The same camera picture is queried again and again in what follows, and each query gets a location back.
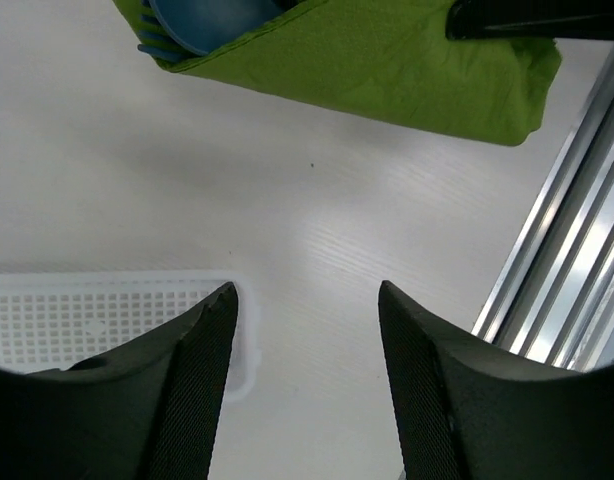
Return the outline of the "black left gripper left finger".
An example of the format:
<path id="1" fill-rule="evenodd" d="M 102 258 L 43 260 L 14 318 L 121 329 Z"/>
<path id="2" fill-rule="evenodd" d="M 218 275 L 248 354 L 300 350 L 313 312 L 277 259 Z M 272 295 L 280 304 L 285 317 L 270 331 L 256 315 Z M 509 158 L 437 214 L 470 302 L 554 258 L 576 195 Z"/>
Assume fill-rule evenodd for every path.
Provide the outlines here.
<path id="1" fill-rule="evenodd" d="M 204 479 L 237 325 L 226 283 L 61 371 L 0 369 L 0 479 Z"/>

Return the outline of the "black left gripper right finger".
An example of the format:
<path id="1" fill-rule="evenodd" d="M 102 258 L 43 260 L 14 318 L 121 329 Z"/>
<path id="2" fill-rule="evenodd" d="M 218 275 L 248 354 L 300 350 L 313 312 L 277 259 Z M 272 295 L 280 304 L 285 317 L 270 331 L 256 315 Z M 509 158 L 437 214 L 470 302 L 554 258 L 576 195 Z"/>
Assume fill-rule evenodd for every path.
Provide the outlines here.
<path id="1" fill-rule="evenodd" d="M 512 354 L 387 281 L 378 310 L 407 478 L 614 479 L 614 364 Z"/>

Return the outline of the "dark blue plastic fork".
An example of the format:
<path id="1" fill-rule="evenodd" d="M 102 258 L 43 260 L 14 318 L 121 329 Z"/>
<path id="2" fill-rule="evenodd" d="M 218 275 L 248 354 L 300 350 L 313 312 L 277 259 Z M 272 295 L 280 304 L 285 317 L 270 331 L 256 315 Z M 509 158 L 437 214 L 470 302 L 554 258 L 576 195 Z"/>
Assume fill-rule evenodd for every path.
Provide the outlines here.
<path id="1" fill-rule="evenodd" d="M 190 57 L 189 52 L 164 30 L 155 16 L 141 14 L 139 25 L 137 49 L 140 52 L 168 63 L 180 63 Z"/>

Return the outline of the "green paper napkin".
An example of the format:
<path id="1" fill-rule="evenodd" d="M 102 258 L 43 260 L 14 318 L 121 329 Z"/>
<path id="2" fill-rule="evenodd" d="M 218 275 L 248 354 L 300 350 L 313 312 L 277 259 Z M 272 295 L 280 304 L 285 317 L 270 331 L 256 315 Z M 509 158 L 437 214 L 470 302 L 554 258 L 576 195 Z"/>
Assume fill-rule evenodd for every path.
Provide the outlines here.
<path id="1" fill-rule="evenodd" d="M 504 146 L 542 124 L 561 64 L 550 39 L 450 41 L 446 1 L 303 1 L 164 71 Z"/>

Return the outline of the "dark blue plastic spoon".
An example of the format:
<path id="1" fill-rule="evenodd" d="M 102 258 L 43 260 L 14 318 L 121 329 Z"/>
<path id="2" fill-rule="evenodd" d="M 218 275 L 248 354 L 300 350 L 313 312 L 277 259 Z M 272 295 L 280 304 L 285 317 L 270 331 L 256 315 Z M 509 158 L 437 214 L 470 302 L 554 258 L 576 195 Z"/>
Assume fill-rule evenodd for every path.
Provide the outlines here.
<path id="1" fill-rule="evenodd" d="M 175 44 L 190 54 L 205 56 L 296 7 L 299 1 L 165 0 L 142 1 L 140 19 L 160 27 L 159 41 Z"/>

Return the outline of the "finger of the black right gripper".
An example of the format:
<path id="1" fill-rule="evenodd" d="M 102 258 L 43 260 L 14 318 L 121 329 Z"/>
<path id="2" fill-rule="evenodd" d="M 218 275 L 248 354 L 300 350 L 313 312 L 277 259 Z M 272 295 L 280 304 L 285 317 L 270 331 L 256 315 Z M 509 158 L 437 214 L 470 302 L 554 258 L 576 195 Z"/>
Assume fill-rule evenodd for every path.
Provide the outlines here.
<path id="1" fill-rule="evenodd" d="M 564 38 L 614 41 L 614 0 L 469 0 L 449 9 L 450 40 Z"/>

